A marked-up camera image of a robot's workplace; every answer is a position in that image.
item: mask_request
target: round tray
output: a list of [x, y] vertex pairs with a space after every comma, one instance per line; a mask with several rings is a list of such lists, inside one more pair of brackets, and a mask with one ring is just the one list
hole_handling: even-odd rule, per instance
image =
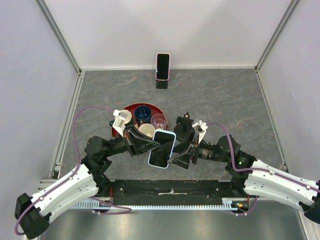
[[[141, 105], [148, 106], [151, 109], [151, 115], [152, 116], [155, 115], [155, 114], [163, 114], [163, 115], [165, 115], [165, 113], [155, 105], [152, 105], [152, 104], [149, 104], [149, 103], [145, 103], [145, 102], [133, 103], [133, 104], [123, 108], [125, 110], [130, 111], [130, 113], [132, 114], [133, 125], [137, 124], [137, 120], [136, 120], [136, 117], [135, 117], [135, 110], [136, 110], [137, 107], [139, 107]], [[169, 124], [167, 123], [165, 130], [168, 130], [168, 127], [169, 127]], [[112, 137], [115, 137], [118, 132], [113, 127], [111, 129], [112, 129], [111, 130]]]

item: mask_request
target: smartphone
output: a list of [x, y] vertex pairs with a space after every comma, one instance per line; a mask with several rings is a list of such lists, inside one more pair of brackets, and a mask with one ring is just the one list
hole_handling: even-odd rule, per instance
[[169, 80], [170, 71], [170, 54], [169, 53], [158, 53], [156, 55], [156, 80]]
[[176, 134], [172, 131], [157, 129], [154, 132], [153, 140], [160, 143], [161, 147], [151, 150], [148, 164], [153, 167], [166, 169], [175, 146]]

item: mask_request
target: robotic arm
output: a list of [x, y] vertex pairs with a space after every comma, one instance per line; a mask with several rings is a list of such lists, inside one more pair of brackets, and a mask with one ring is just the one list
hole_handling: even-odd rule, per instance
[[[234, 197], [266, 197], [302, 211], [307, 218], [320, 224], [318, 182], [283, 172], [241, 151], [241, 146], [229, 133], [221, 137], [216, 145], [206, 143], [202, 139], [207, 128], [205, 122], [192, 123], [189, 137], [174, 148], [173, 152], [177, 154], [168, 163], [184, 169], [188, 169], [190, 163], [195, 165], [198, 159], [226, 163], [225, 170], [232, 175], [229, 191]], [[112, 163], [108, 157], [126, 151], [134, 157], [165, 147], [139, 132], [133, 125], [119, 129], [123, 131], [122, 134], [117, 134], [109, 141], [98, 136], [91, 137], [84, 149], [86, 156], [78, 169], [75, 167], [50, 187], [32, 196], [24, 193], [17, 198], [14, 215], [16, 219], [20, 218], [19, 224], [28, 239], [41, 235], [50, 223], [76, 203], [91, 196], [110, 194], [113, 182], [104, 174]], [[62, 182], [65, 183], [58, 190], [43, 197]]]

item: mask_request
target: cup handle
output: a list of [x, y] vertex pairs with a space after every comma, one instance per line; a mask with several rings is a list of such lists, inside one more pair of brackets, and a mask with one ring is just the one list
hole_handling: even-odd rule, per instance
[[111, 121], [109, 121], [109, 125], [110, 125], [110, 127], [112, 127], [112, 125], [114, 124], [114, 122], [115, 122], [115, 120], [111, 120]]

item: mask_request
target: marble table surface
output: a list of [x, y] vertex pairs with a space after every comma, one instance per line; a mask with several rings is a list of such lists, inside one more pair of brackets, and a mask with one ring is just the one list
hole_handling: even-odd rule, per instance
[[[154, 70], [86, 71], [77, 102], [77, 113], [88, 105], [122, 109], [133, 103], [150, 103], [161, 108], [173, 131], [177, 116], [189, 112], [192, 119], [218, 121], [241, 144], [241, 150], [271, 166], [284, 169], [266, 105], [253, 69], [171, 70], [168, 89], [156, 89]], [[108, 111], [88, 109], [76, 122], [76, 140], [81, 157], [91, 136], [112, 138]], [[225, 135], [219, 126], [210, 126], [204, 140], [216, 144]], [[189, 170], [170, 165], [167, 169], [149, 166], [149, 153], [110, 157], [109, 179], [215, 179], [228, 180], [225, 163], [199, 159]], [[61, 174], [77, 163], [71, 134], [66, 144]]]

